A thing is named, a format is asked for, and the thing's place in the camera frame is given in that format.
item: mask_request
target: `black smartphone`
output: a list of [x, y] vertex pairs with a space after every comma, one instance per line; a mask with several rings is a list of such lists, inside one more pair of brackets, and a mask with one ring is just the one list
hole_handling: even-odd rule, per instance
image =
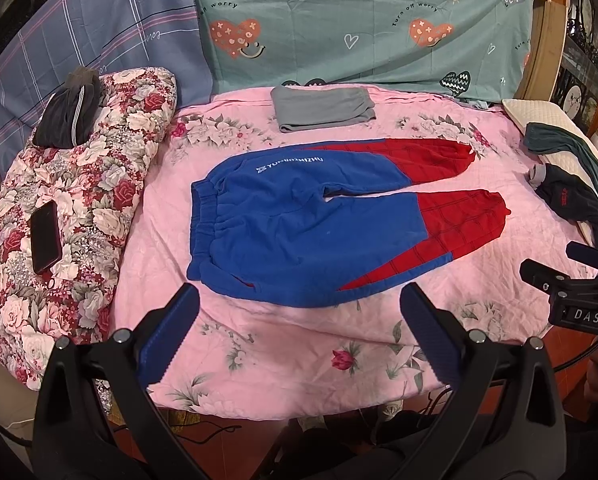
[[30, 215], [30, 246], [35, 274], [49, 269], [63, 256], [54, 200], [43, 204]]

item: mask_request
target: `floral bedsheet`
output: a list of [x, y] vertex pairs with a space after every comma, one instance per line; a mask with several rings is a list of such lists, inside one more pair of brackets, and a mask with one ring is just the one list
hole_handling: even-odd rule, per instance
[[[328, 86], [313, 88], [320, 91]], [[576, 226], [559, 219], [525, 181], [536, 161], [501, 108], [475, 110], [431, 94], [368, 87], [377, 119], [344, 128], [282, 134], [269, 88], [229, 92], [188, 108], [146, 178], [128, 237], [111, 323], [133, 328], [167, 303], [190, 261], [190, 185], [237, 153], [325, 140], [443, 137], [478, 157], [461, 175], [418, 192], [487, 189], [512, 214], [497, 240], [415, 281], [467, 329], [494, 340], [544, 333], [546, 296], [518, 277], [533, 258], [574, 278], [592, 270], [565, 255]], [[161, 406], [227, 418], [274, 419], [340, 413], [438, 385], [399, 311], [400, 286], [351, 303], [301, 309], [236, 300], [195, 282], [201, 312], [165, 377], [150, 387]]]
[[[0, 363], [39, 389], [54, 340], [106, 338], [119, 261], [148, 168], [176, 107], [163, 68], [102, 77], [106, 95], [88, 142], [39, 148], [30, 135], [0, 189]], [[29, 218], [57, 204], [63, 256], [32, 271]]]

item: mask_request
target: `table covered with pink cloth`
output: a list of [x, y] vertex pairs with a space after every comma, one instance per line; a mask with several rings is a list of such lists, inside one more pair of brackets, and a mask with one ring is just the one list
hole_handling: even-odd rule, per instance
[[[322, 87], [306, 91], [320, 91]], [[191, 184], [248, 150], [324, 140], [441, 137], [470, 144], [476, 160], [460, 176], [408, 191], [486, 189], [511, 210], [500, 238], [415, 281], [432, 302], [493, 340], [525, 340], [549, 328], [547, 297], [519, 278], [533, 258], [572, 278], [592, 269], [566, 257], [576, 228], [558, 218], [525, 179], [536, 160], [501, 108], [477, 110], [432, 94], [369, 86], [376, 120], [282, 134], [269, 88], [222, 94], [186, 108], [146, 178], [113, 303], [114, 327], [133, 328], [164, 306], [190, 262]], [[328, 308], [290, 308], [236, 300], [194, 282], [201, 313], [165, 377], [150, 387], [161, 406], [226, 418], [276, 419], [340, 413], [438, 386], [399, 313], [396, 286]]]

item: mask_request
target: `gray cuff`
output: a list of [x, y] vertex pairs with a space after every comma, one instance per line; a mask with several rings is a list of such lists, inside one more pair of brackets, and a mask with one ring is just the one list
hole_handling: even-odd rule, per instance
[[528, 173], [528, 182], [532, 189], [537, 189], [545, 180], [546, 167], [543, 164], [537, 164]]

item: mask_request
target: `bolt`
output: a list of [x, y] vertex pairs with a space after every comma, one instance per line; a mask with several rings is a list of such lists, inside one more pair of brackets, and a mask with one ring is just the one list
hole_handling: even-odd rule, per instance
[[531, 337], [528, 339], [530, 346], [535, 350], [541, 350], [543, 348], [543, 341], [540, 337]]
[[56, 346], [59, 350], [63, 350], [65, 348], [67, 348], [69, 344], [70, 344], [70, 340], [66, 336], [61, 336], [54, 343], [54, 346]]
[[112, 339], [117, 343], [125, 343], [130, 339], [132, 332], [130, 332], [127, 328], [120, 328], [116, 332], [112, 334]]
[[476, 328], [474, 330], [470, 330], [468, 332], [468, 336], [475, 343], [485, 343], [485, 341], [487, 339], [487, 336], [486, 336], [485, 332], [479, 330], [478, 328]]

